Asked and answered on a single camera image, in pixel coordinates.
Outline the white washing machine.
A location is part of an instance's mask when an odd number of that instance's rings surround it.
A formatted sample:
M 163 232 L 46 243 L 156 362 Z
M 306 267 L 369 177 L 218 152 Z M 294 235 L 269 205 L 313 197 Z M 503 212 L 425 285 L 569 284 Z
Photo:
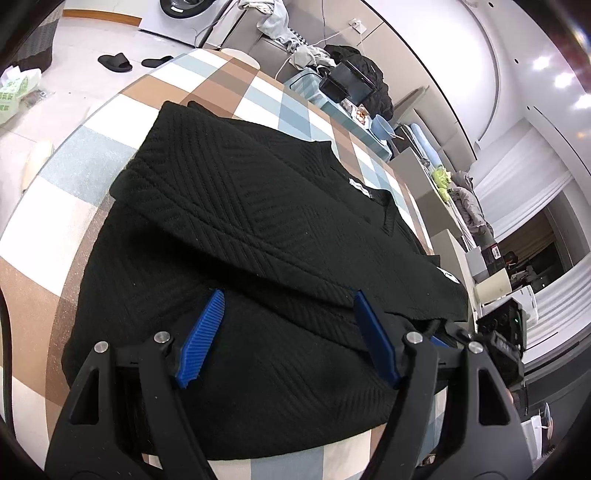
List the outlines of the white washing machine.
M 139 30 L 199 47 L 231 1 L 147 1 Z

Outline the black knitted sweater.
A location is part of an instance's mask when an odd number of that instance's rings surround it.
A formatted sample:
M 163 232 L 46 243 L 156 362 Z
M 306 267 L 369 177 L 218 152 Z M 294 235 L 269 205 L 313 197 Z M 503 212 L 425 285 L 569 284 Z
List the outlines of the black knitted sweater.
M 225 313 L 182 394 L 211 460 L 331 444 L 383 424 L 396 394 L 356 326 L 363 292 L 419 329 L 468 318 L 387 190 L 356 181 L 328 142 L 167 102 L 110 189 L 62 355 L 145 341 L 204 306 Z

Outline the black slipper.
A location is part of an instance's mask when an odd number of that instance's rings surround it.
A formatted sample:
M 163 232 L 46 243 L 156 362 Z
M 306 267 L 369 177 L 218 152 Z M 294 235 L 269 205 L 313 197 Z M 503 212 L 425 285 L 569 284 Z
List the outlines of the black slipper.
M 109 71 L 126 73 L 132 70 L 132 65 L 123 53 L 116 55 L 101 55 L 97 61 Z
M 141 65 L 145 68 L 155 69 L 172 59 L 173 57 L 170 55 L 166 55 L 161 58 L 147 58 L 141 61 Z

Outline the green white plastic bag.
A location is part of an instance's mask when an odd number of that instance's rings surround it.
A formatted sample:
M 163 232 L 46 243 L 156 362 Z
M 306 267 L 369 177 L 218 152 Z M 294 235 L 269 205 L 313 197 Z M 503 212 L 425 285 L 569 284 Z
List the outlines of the green white plastic bag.
M 21 100 L 40 86 L 42 72 L 38 68 L 21 71 L 9 66 L 1 75 L 0 124 L 8 122 L 19 110 Z

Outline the green toy on shelf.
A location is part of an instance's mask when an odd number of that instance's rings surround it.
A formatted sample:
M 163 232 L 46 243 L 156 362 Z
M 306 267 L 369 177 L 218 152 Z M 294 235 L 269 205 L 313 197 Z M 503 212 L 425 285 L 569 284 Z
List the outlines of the green toy on shelf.
M 449 194 L 449 187 L 451 184 L 451 173 L 445 167 L 439 166 L 431 172 L 431 179 L 433 180 L 441 199 L 445 203 L 450 203 L 451 196 Z

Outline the black slipper left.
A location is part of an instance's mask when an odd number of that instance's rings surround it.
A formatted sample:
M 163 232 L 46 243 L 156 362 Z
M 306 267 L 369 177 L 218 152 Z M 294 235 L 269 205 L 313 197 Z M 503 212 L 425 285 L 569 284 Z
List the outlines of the black slipper left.
M 101 55 L 97 61 L 109 71 L 126 73 L 132 70 L 132 65 L 123 53 L 116 55 Z

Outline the blue plastic bowl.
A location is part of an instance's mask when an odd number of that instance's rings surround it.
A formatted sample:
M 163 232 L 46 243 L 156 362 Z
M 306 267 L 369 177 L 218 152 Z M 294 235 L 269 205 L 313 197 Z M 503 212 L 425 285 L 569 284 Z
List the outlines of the blue plastic bowl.
M 381 115 L 376 115 L 370 122 L 370 131 L 381 141 L 388 141 L 396 137 L 396 132 L 391 124 Z

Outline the checkered bed cover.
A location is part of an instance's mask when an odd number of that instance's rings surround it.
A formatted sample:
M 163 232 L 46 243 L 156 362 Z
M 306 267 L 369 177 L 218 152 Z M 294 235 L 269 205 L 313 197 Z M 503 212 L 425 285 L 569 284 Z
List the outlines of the checkered bed cover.
M 45 461 L 68 393 L 61 356 L 81 277 L 111 206 L 109 188 L 167 101 L 195 101 L 219 116 L 329 141 L 349 174 L 391 192 L 420 242 L 431 243 L 401 175 L 317 106 L 219 52 L 195 49 L 165 63 L 111 98 L 68 137 L 31 182 L 1 237 L 16 437 L 38 464 Z

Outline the grey sofa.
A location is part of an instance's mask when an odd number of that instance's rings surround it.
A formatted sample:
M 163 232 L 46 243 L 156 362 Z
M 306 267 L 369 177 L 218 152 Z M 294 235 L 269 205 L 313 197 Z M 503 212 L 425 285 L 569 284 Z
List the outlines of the grey sofa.
M 279 40 L 270 39 L 257 28 L 264 17 L 266 15 L 256 8 L 240 9 L 238 1 L 230 1 L 207 32 L 201 47 L 242 51 L 256 60 L 263 73 L 284 82 L 300 71 L 290 63 L 290 51 Z

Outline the black open box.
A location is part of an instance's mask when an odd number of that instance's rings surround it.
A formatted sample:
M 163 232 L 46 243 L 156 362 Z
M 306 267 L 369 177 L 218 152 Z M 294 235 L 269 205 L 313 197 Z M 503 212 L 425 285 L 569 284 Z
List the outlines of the black open box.
M 318 89 L 332 102 L 349 100 L 355 106 L 360 106 L 376 91 L 376 86 L 355 65 L 345 60 L 322 78 Z

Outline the black slipper right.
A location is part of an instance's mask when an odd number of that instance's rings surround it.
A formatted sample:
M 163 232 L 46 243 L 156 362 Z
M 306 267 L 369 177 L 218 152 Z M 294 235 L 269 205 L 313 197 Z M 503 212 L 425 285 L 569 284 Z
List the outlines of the black slipper right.
M 166 55 L 161 58 L 147 58 L 141 61 L 141 65 L 145 68 L 155 69 L 172 59 L 173 57 L 170 55 Z

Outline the black jacket pile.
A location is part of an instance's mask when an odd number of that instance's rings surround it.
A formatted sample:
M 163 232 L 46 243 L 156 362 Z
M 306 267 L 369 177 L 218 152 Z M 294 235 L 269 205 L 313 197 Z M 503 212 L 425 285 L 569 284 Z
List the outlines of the black jacket pile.
M 372 92 L 361 102 L 370 114 L 370 118 L 380 115 L 387 121 L 392 120 L 394 104 L 390 96 L 389 85 L 385 82 L 384 73 L 377 63 L 353 46 L 329 44 L 325 46 L 325 51 L 336 64 L 345 62 L 352 66 L 356 76 L 366 80 L 372 88 Z

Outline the light blue clothes pile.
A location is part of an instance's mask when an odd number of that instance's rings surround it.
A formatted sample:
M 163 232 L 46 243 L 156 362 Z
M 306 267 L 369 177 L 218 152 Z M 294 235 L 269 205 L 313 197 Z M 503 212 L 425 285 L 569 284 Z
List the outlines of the light blue clothes pile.
M 263 15 L 256 23 L 256 28 L 271 40 L 280 43 L 288 53 L 294 53 L 298 47 L 307 45 L 303 36 L 290 28 L 290 16 L 281 0 L 273 1 L 238 1 L 238 9 L 255 9 Z

